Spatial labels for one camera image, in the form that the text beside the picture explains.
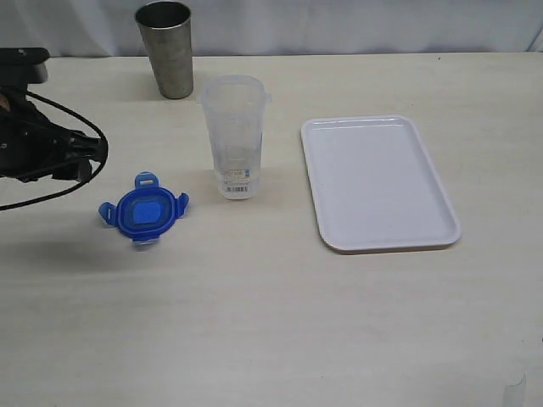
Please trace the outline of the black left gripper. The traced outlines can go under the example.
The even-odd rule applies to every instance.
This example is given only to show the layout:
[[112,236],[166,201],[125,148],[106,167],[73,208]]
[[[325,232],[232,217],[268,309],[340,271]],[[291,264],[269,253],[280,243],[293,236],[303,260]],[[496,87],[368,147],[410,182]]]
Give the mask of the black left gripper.
[[87,181],[88,159],[101,158],[102,141],[82,131],[68,131],[52,123],[25,96],[1,89],[1,176],[35,181],[51,175],[60,181]]

